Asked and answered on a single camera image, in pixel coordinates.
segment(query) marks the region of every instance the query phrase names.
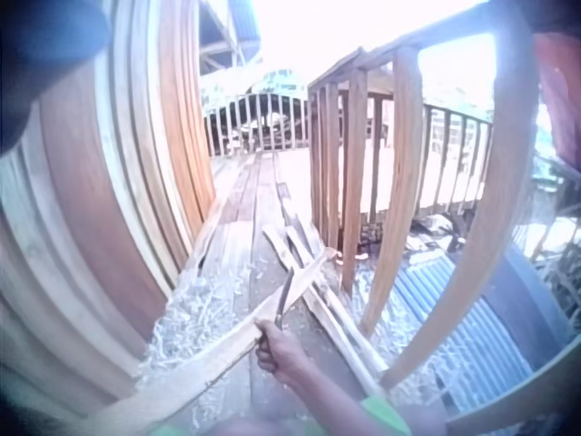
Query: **wooden railing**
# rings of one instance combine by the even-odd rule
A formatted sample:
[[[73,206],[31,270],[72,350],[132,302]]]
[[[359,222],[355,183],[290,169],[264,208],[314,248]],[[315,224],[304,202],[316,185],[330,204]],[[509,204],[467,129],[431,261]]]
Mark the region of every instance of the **wooden railing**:
[[[493,32],[496,38],[494,129],[483,120],[424,106],[418,67],[420,49],[483,32]],[[509,2],[488,2],[373,52],[358,50],[310,84],[309,119],[313,128],[318,126],[318,133],[311,136],[310,148],[313,222],[323,241],[334,246],[337,228],[334,204],[339,198],[335,202],[330,197],[338,195],[340,180],[331,166],[336,162],[340,141],[331,131],[334,121],[329,119],[329,114],[337,113],[335,89],[346,81],[349,83],[348,93],[342,100],[341,129],[345,138],[341,284],[347,292],[353,284],[359,240],[368,73],[387,63],[393,64],[394,171],[384,220],[386,232],[359,326],[365,335],[374,332],[387,303],[414,215],[455,208],[461,211],[479,202],[466,245],[441,297],[407,348],[381,377],[383,387],[391,389],[418,368],[456,329],[505,251],[530,175],[538,79],[533,38],[522,15]],[[374,110],[374,156],[378,154],[380,140],[380,107],[376,104]],[[430,160],[439,163],[434,165],[433,178],[428,178]],[[375,161],[374,158],[372,178],[377,179]],[[577,337],[529,380],[495,401],[449,420],[450,434],[494,431],[570,407],[579,388],[575,370],[581,364],[580,356],[581,340]]]
[[[210,156],[308,146],[305,105],[280,94],[235,97],[205,116]]]

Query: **curved wooden plank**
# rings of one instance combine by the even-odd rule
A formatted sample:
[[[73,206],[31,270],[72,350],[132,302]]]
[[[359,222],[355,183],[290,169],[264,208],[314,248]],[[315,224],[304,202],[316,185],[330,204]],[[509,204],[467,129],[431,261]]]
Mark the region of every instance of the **curved wooden plank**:
[[[0,237],[3,260],[1,289],[11,309],[71,371],[82,375],[93,386],[115,399],[129,395],[133,390],[131,378],[96,352],[46,297],[20,252],[3,213],[0,213]]]
[[[113,140],[111,146],[116,143],[117,154],[108,158],[109,154],[113,154],[113,150],[109,149],[109,147],[104,150],[104,153],[108,162],[110,159],[111,161],[119,159],[118,164],[110,166],[110,173],[115,173],[111,174],[115,194],[121,203],[122,211],[126,215],[125,219],[130,224],[133,237],[136,239],[140,250],[142,253],[150,252],[144,254],[143,258],[158,281],[163,293],[169,298],[178,272],[153,212],[150,196],[143,180],[140,158],[137,154],[132,131],[128,71],[132,9],[132,1],[117,2],[113,20],[113,47],[112,52],[110,52],[112,56],[104,58],[106,59],[105,62],[100,62],[95,66],[95,92],[97,107],[99,108],[99,125],[107,129],[108,126],[104,124],[107,124],[109,120],[113,122],[116,141]],[[110,69],[112,69],[111,82],[101,77],[101,74],[107,74]],[[102,111],[111,111],[111,113],[102,114]],[[128,199],[130,204],[124,205],[123,202]],[[138,223],[134,228],[131,226],[134,218],[132,216],[129,217],[129,215],[133,214],[136,215]]]
[[[2,298],[0,298],[0,333],[2,364],[49,397],[66,404],[72,411],[86,415],[97,412],[114,401],[112,396],[95,389],[90,382],[79,377],[56,359],[26,329]]]
[[[64,269],[74,282],[79,298],[85,301],[100,322],[134,355],[141,357],[145,341],[120,314],[81,255],[58,204],[44,152],[38,105],[33,105],[22,137],[26,176],[35,206],[47,236]]]
[[[0,174],[5,219],[33,276],[42,284],[45,297],[96,352],[118,367],[120,373],[133,377],[137,371],[137,359],[113,338],[78,298],[70,276],[61,270],[63,265],[50,243],[29,191],[21,150],[0,161]]]
[[[149,110],[155,140],[155,152],[160,164],[163,187],[167,195],[175,225],[178,228],[186,254],[192,252],[193,235],[182,197],[177,187],[175,173],[172,167],[172,158],[165,132],[165,124],[162,113],[162,94],[159,69],[159,31],[160,31],[161,0],[150,0],[149,20],[147,28],[147,78],[149,86]]]
[[[395,386],[456,328],[494,272],[527,191],[538,104],[532,34],[510,4],[498,14],[495,112],[487,185],[462,256],[448,286],[408,347],[385,373]]]
[[[155,216],[162,229],[163,238],[177,266],[177,273],[187,261],[187,252],[173,220],[169,200],[163,191],[162,175],[157,162],[153,142],[152,120],[149,114],[147,74],[143,73],[143,71],[147,70],[147,19],[149,6],[150,2],[144,0],[135,2],[133,7],[129,62],[132,115],[135,140],[138,145],[137,150],[143,167],[143,176],[147,183],[147,193],[151,198]]]
[[[40,108],[54,190],[69,229],[115,305],[147,338],[165,299],[114,196],[97,130],[93,68],[81,67],[50,89]]]

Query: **sky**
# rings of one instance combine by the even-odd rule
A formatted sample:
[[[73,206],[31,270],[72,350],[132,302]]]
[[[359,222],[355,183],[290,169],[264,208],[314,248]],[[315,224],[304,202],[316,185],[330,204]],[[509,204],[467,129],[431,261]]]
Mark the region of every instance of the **sky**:
[[[264,63],[290,68],[309,82],[359,46],[369,50],[482,0],[253,0]],[[424,80],[459,86],[487,100],[496,58],[490,35],[439,45],[420,54]]]

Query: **railing post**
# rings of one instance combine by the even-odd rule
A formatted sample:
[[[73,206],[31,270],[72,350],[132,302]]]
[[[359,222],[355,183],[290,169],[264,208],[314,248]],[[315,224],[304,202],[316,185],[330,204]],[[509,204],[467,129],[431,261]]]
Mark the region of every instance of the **railing post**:
[[[367,71],[356,69],[349,81],[349,150],[343,195],[345,218],[343,227],[343,274],[341,285],[351,295],[355,279],[355,255],[359,243],[361,216],[361,190],[365,160],[365,136],[367,129]]]
[[[394,163],[389,210],[369,301],[361,319],[361,331],[370,336],[389,298],[398,273],[416,207],[422,163],[422,93],[418,50],[401,47],[394,56]]]
[[[456,328],[497,266],[526,192],[534,150],[538,78],[530,29],[513,5],[497,14],[497,79],[487,187],[464,252],[436,306],[383,376],[387,389],[413,372]]]

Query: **wooden plank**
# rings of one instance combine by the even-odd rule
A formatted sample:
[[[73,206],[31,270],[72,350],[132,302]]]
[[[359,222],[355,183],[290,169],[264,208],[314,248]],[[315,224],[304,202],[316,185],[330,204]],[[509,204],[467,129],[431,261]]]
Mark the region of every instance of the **wooden plank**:
[[[134,134],[142,165],[143,176],[147,183],[147,193],[151,196],[155,218],[162,229],[177,272],[185,265],[187,252],[172,217],[172,209],[163,188],[160,166],[157,161],[153,141],[152,120],[148,102],[147,74],[147,20],[149,2],[135,2],[131,32],[131,61],[129,63],[131,80],[129,80],[132,97],[132,115]]]
[[[347,178],[343,185],[345,216],[343,226],[343,274],[341,285],[351,295],[355,278],[355,255],[359,243],[361,190],[363,188],[363,163],[367,131],[367,73],[355,70],[349,85],[349,150]]]
[[[71,234],[114,304],[148,338],[165,299],[114,195],[97,131],[93,68],[68,75],[43,95],[40,108],[54,190]]]
[[[208,135],[208,144],[210,145],[210,156],[214,157],[216,151],[214,150],[214,137],[212,135],[212,113],[206,115],[206,134]]]
[[[287,148],[287,140],[284,137],[284,108],[282,106],[282,95],[279,94],[279,123],[281,124],[281,150]]]
[[[439,190],[442,187],[442,178],[444,177],[444,171],[446,170],[446,163],[448,162],[448,147],[450,143],[450,120],[451,113],[446,111],[444,113],[444,141],[442,143],[442,157],[439,163],[438,172],[438,183],[436,185],[436,194],[434,196],[434,203],[432,204],[430,210],[431,213],[435,213],[438,210],[439,203]]]
[[[269,135],[271,138],[271,150],[274,150],[274,120],[272,119],[272,94],[266,94],[268,101],[267,124],[269,125]]]
[[[168,148],[168,138],[162,113],[162,94],[159,68],[159,29],[161,0],[150,0],[147,29],[147,78],[149,86],[149,111],[155,141],[155,152],[160,165],[163,187],[172,210],[186,253],[192,251],[193,235],[183,207],[182,197],[177,187],[172,159]]]
[[[254,131],[252,130],[251,101],[248,94],[244,96],[244,107],[246,109],[246,127],[248,128],[248,150],[254,153],[255,148],[254,148]]]
[[[303,231],[306,233],[308,232],[308,229],[303,228]],[[290,243],[292,243],[292,245],[297,250],[300,264],[311,263],[313,261],[313,257],[303,244],[296,228],[288,226],[286,228],[286,232],[287,236],[289,237]],[[388,365],[383,361],[383,358],[379,355],[377,350],[373,348],[373,346],[369,343],[367,338],[361,334],[361,331],[359,330],[351,316],[348,314],[347,309],[345,309],[345,307],[339,300],[339,297],[329,287],[324,278],[322,276],[317,278],[313,283],[313,286],[317,293],[320,295],[320,298],[322,298],[324,303],[327,305],[331,313],[334,314],[334,316],[339,321],[340,325],[342,325],[342,328],[345,330],[345,333],[347,333],[347,335],[359,349],[361,358],[365,363],[365,366],[371,373],[371,376],[374,379],[378,379],[380,375],[385,370],[387,370]]]
[[[526,192],[535,139],[537,67],[527,24],[510,5],[503,7],[506,13],[497,19],[495,127],[487,189],[446,290],[411,343],[386,372],[382,384],[387,388],[425,361],[478,298],[504,252]]]
[[[458,164],[456,165],[456,172],[454,173],[454,184],[452,185],[452,193],[450,194],[450,199],[446,204],[446,212],[449,211],[451,204],[454,203],[454,193],[456,192],[458,176],[460,174],[460,169],[462,167],[462,155],[464,153],[464,146],[466,145],[466,126],[467,126],[467,117],[462,116],[462,125],[460,127],[460,147],[458,148]]]
[[[130,204],[125,206],[125,213],[136,213],[138,216],[136,221],[139,225],[135,226],[135,232],[144,232],[143,239],[148,246],[148,250],[152,253],[144,256],[150,270],[154,274],[160,274],[163,277],[163,282],[160,282],[160,287],[169,298],[172,292],[172,287],[175,285],[175,279],[178,275],[178,269],[169,247],[162,234],[162,230],[157,221],[157,217],[153,210],[151,200],[151,193],[149,192],[145,180],[143,178],[142,160],[138,154],[138,131],[146,130],[146,128],[135,128],[135,113],[131,106],[131,94],[136,95],[136,90],[132,89],[130,84],[130,43],[131,40],[127,35],[131,35],[131,23],[133,2],[122,2],[117,5],[114,15],[114,35],[113,50],[111,63],[105,61],[100,64],[103,68],[95,70],[95,98],[97,100],[97,108],[99,113],[102,111],[112,111],[111,114],[100,115],[101,125],[107,123],[107,118],[113,121],[114,130],[117,133],[116,146],[118,159],[121,161],[120,169],[116,164],[110,167],[113,172],[120,172],[120,178],[125,180],[117,181],[117,176],[112,175],[113,186],[117,194],[118,201],[125,202],[129,200]],[[101,78],[101,74],[109,74],[112,69],[112,83],[108,84],[108,80]]]
[[[383,128],[383,100],[373,99],[373,164],[371,174],[371,204],[369,222],[375,223],[378,208],[379,151],[381,149],[381,129]]]
[[[258,120],[258,139],[261,145],[261,150],[264,150],[264,134],[262,131],[262,111],[261,111],[260,94],[256,94],[256,119]]]
[[[310,204],[312,210],[312,222],[320,230],[321,216],[322,216],[322,201],[321,201],[321,177],[320,177],[320,143],[317,128],[318,122],[318,106],[317,95],[309,91],[309,141],[310,141]]]
[[[327,130],[327,87],[322,87],[317,92],[317,111],[319,125],[317,126],[319,142],[319,162],[320,162],[320,237],[327,245],[329,238],[329,136]]]
[[[290,147],[294,150],[297,148],[297,125],[294,119],[294,97],[289,97],[289,108],[290,108]]]
[[[449,434],[482,434],[574,407],[581,367],[581,336],[551,362],[500,398],[447,422]]]
[[[339,89],[337,84],[327,86],[327,157],[329,177],[329,233],[327,245],[339,248]]]
[[[133,356],[141,357],[145,341],[122,316],[103,286],[97,281],[64,221],[46,161],[38,104],[32,107],[28,126],[21,140],[21,147],[26,176],[40,221],[46,229],[56,256],[70,274],[71,281],[75,283],[74,289],[109,332],[113,333]]]
[[[274,251],[277,253],[284,269],[288,271],[290,268],[293,268],[295,271],[298,271],[300,269],[299,264],[295,261],[294,257],[292,257],[291,251],[281,237],[276,233],[274,228],[272,226],[265,226],[263,227],[262,232],[271,243]],[[369,396],[381,395],[382,389],[373,379],[368,369],[361,361],[361,358],[353,349],[353,346],[349,342],[345,332],[340,327],[337,320],[335,320],[329,308],[319,297],[319,294],[313,286],[310,286],[302,295],[302,300],[307,304],[307,307],[313,316],[319,320],[323,329],[325,329],[325,332],[327,332],[337,349],[340,351],[341,355],[355,374],[355,377],[357,377],[363,391]]]
[[[389,210],[383,223],[385,232],[379,250],[369,301],[361,318],[363,334],[370,336],[381,317],[398,273],[416,206],[422,162],[422,84],[418,51],[404,47],[394,63],[394,171]]]
[[[295,272],[284,312],[299,300],[320,267],[335,252],[325,251],[303,270]],[[133,434],[150,429],[204,393],[237,361],[252,350],[262,336],[255,320],[274,320],[282,286],[266,298],[226,335],[170,372],[162,380],[113,406],[98,412],[87,425],[95,434]]]
[[[305,122],[305,104],[309,104],[309,100],[303,102],[300,100],[300,134],[302,136],[302,146],[307,147],[307,125]]]

